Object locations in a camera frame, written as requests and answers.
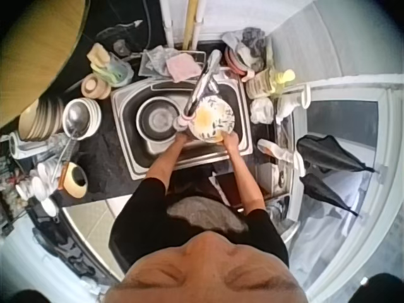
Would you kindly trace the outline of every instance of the sink basin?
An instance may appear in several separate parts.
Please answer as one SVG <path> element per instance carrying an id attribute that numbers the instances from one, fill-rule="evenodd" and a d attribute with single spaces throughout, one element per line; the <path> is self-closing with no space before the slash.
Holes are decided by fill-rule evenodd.
<path id="1" fill-rule="evenodd" d="M 220 90 L 219 97 L 234 111 L 234 131 L 239 135 L 241 155 L 253 152 L 246 97 L 240 79 L 228 68 L 220 68 L 214 76 Z M 132 179 L 144 178 L 159 154 L 171 144 L 154 143 L 143 139 L 136 129 L 136 113 L 140 106 L 153 97 L 167 97 L 183 109 L 195 81 L 173 83 L 170 80 L 141 80 L 112 93 L 111 102 L 118 136 Z M 175 169 L 225 160 L 229 156 L 223 146 L 193 140 L 185 145 Z"/>

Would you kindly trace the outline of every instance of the nose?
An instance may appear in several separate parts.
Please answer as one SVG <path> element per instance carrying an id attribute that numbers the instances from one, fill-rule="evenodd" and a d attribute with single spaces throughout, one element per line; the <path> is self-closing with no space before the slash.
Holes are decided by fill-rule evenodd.
<path id="1" fill-rule="evenodd" d="M 235 245 L 216 232 L 203 232 L 193 237 L 185 247 L 187 255 L 196 255 L 200 258 L 219 258 L 228 256 Z"/>
<path id="2" fill-rule="evenodd" d="M 203 232 L 185 244 L 187 274 L 193 283 L 215 284 L 236 248 L 215 232 Z"/>

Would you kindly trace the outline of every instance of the bottle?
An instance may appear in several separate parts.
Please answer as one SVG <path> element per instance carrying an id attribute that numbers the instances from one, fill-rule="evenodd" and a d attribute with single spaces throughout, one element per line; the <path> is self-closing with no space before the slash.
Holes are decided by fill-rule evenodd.
<path id="1" fill-rule="evenodd" d="M 247 82 L 247 95 L 250 99 L 255 99 L 281 94 L 285 83 L 293 80 L 295 80 L 295 73 L 291 69 L 281 73 L 267 68 Z"/>

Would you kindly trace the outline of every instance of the pink cloth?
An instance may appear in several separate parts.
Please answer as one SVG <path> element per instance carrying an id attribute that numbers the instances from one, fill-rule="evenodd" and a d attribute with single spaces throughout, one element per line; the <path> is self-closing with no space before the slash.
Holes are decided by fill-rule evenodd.
<path id="1" fill-rule="evenodd" d="M 174 83 L 178 83 L 195 76 L 202 72 L 201 67 L 194 61 L 189 54 L 179 54 L 167 60 L 167 69 L 171 74 Z"/>

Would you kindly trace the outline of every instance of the spoon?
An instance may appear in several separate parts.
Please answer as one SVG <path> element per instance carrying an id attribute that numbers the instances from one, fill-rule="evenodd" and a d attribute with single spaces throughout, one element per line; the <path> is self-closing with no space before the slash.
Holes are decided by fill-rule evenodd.
<path id="1" fill-rule="evenodd" d="M 90 112 L 88 111 L 87 106 L 78 102 L 72 104 L 66 117 L 66 124 L 68 132 L 70 133 L 70 138 L 66 143 L 66 146 L 63 148 L 59 159 L 57 160 L 55 170 L 53 171 L 52 178 L 50 179 L 51 182 L 54 182 L 55 180 L 56 172 L 60 163 L 62 162 L 62 158 L 66 153 L 66 150 L 68 150 L 70 146 L 70 142 L 72 140 L 76 141 L 80 136 L 83 136 L 90 125 Z M 70 151 L 67 153 L 67 161 L 70 161 L 72 151 L 73 149 L 70 148 Z"/>
<path id="2" fill-rule="evenodd" d="M 72 104 L 69 108 L 66 124 L 68 131 L 71 133 L 71 138 L 73 137 L 73 133 L 75 133 L 77 138 L 82 136 L 90 125 L 90 112 L 87 106 L 78 102 Z"/>

